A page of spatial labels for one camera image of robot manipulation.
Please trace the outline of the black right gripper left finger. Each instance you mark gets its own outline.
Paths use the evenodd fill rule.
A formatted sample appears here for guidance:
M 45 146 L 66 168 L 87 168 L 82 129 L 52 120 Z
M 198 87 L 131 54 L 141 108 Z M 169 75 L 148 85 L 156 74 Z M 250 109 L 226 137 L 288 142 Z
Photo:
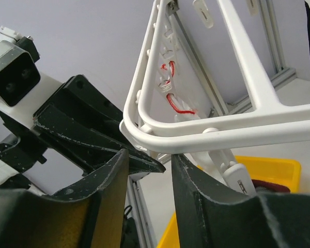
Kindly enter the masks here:
M 53 195 L 0 189 L 0 247 L 120 247 L 129 154 Z

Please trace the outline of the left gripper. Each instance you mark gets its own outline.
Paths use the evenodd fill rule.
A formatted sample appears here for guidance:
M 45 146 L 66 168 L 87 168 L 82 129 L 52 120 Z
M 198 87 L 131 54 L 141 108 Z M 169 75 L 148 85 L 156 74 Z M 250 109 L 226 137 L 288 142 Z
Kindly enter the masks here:
M 118 151 L 129 154 L 129 174 L 163 173 L 157 160 L 135 149 L 119 130 L 122 111 L 84 75 L 65 83 L 39 77 L 0 82 L 0 117 L 10 135 L 0 142 L 0 161 L 19 173 L 53 149 L 89 174 Z

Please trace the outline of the white clip drying hanger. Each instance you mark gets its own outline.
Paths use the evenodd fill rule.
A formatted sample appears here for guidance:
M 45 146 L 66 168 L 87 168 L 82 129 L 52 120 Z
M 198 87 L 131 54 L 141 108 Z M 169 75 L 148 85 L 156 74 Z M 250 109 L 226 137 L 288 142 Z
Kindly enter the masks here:
M 119 129 L 149 155 L 190 154 L 247 195 L 256 190 L 232 149 L 310 141 L 310 104 L 284 105 L 231 1 L 219 1 L 229 46 L 247 89 L 230 107 L 177 16 L 176 1 L 154 1 Z

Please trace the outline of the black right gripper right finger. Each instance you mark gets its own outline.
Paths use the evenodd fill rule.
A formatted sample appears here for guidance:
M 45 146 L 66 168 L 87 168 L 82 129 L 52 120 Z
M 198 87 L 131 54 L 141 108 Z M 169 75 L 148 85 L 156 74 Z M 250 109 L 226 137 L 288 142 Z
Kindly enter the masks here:
M 310 194 L 234 191 L 172 156 L 181 247 L 310 247 Z

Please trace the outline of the beige sock maroon cuff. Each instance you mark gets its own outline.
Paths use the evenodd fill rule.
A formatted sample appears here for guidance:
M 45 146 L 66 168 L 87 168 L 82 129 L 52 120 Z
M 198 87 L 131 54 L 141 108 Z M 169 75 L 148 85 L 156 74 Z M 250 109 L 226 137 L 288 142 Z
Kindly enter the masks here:
M 291 193 L 284 185 L 252 179 L 256 192 Z

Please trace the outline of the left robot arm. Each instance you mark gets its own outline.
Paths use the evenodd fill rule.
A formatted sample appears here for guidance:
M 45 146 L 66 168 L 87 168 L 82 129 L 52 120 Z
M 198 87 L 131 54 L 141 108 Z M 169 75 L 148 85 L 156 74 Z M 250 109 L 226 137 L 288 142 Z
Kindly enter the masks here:
M 12 137 L 0 144 L 0 185 L 9 178 L 44 163 L 51 148 L 83 170 L 92 173 L 118 151 L 129 154 L 129 174 L 163 173 L 157 160 L 134 148 L 119 131 L 122 113 L 83 75 L 62 84 L 32 114 L 32 130 L 1 114 Z

